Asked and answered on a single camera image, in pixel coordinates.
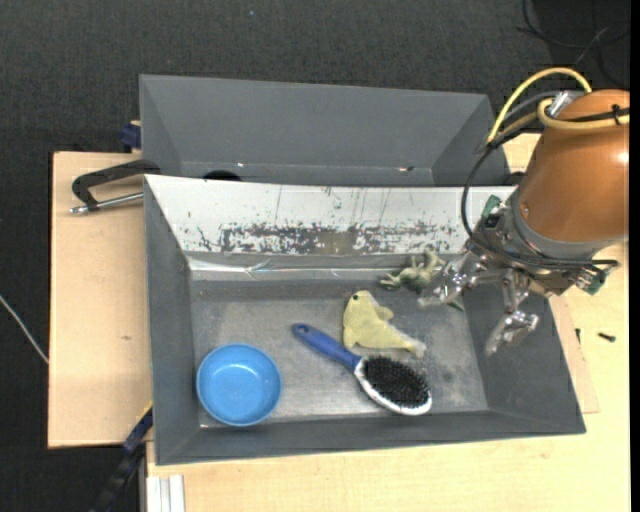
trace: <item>gray box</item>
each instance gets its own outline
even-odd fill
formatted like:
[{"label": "gray box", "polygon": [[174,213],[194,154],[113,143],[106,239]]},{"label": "gray box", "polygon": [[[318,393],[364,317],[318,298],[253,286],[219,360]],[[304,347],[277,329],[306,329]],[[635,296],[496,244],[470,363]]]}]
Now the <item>gray box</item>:
[{"label": "gray box", "polygon": [[[140,105],[163,174],[303,185],[461,186],[494,121],[481,94],[153,75]],[[507,174],[498,149],[476,184]]]},{"label": "gray box", "polygon": [[[507,197],[511,191],[474,188],[470,221],[490,194]],[[423,310],[415,293],[378,285],[426,247],[444,248],[448,241],[449,256],[459,252],[459,188],[371,190],[147,176],[144,194],[158,464],[585,431],[545,299],[523,304],[540,316],[538,329],[521,345],[487,358],[484,343],[503,312],[499,285],[466,294],[466,313],[445,305]],[[280,243],[293,236],[292,227],[296,240],[315,243]],[[258,231],[275,238],[265,243]],[[365,251],[362,233],[370,236]],[[434,400],[429,414],[396,416],[377,407],[346,369],[291,333],[292,324],[306,322],[341,339],[346,300],[361,289],[396,313],[394,325],[427,345],[420,360],[400,351],[389,355],[426,376]],[[259,425],[224,426],[198,402],[200,361],[230,342],[262,348],[280,368],[281,402]]]}]

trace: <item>blue bowl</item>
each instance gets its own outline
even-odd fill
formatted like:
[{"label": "blue bowl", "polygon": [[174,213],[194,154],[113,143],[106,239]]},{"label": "blue bowl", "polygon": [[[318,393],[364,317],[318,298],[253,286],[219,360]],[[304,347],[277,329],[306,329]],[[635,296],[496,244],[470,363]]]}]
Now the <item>blue bowl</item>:
[{"label": "blue bowl", "polygon": [[282,388],[278,367],[251,345],[223,345],[202,360],[196,375],[198,398],[218,421],[234,427],[261,422],[271,414]]}]

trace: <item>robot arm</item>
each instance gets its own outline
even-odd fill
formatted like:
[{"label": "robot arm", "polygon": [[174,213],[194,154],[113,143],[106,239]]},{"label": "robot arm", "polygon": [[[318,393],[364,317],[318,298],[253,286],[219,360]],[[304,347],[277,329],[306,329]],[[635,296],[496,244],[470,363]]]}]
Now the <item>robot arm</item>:
[{"label": "robot arm", "polygon": [[628,237],[629,93],[587,89],[563,101],[561,108],[554,108],[558,101],[541,102],[535,114],[502,133],[494,127],[487,152],[533,119],[545,125],[519,187],[486,208],[473,229],[465,202],[479,165],[471,172],[461,212],[469,232],[465,253],[442,268],[420,299],[448,303],[483,282],[501,282],[505,309],[486,342],[487,355],[536,328],[538,318],[519,309],[530,291],[559,295],[576,285],[597,292],[617,262],[593,256]]}]

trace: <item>dirty white panel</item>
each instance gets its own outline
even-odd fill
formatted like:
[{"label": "dirty white panel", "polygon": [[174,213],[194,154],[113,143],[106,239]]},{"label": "dirty white panel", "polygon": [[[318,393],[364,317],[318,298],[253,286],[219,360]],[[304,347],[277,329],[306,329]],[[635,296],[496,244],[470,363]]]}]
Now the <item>dirty white panel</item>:
[{"label": "dirty white panel", "polygon": [[[146,177],[183,251],[238,254],[441,254],[462,250],[462,187],[317,187]],[[474,187],[469,221],[490,195]]]}]

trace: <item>blue brush handle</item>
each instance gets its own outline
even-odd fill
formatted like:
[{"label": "blue brush handle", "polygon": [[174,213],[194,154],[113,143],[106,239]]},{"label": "blue brush handle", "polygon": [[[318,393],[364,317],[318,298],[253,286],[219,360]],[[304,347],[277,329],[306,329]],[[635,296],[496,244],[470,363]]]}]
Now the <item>blue brush handle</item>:
[{"label": "blue brush handle", "polygon": [[325,334],[318,329],[314,329],[310,325],[294,324],[291,329],[293,330],[293,334],[304,341],[307,345],[315,348],[318,352],[321,352],[328,358],[343,364],[351,371],[356,369],[360,359],[362,359],[361,356],[350,352],[328,334]]}]

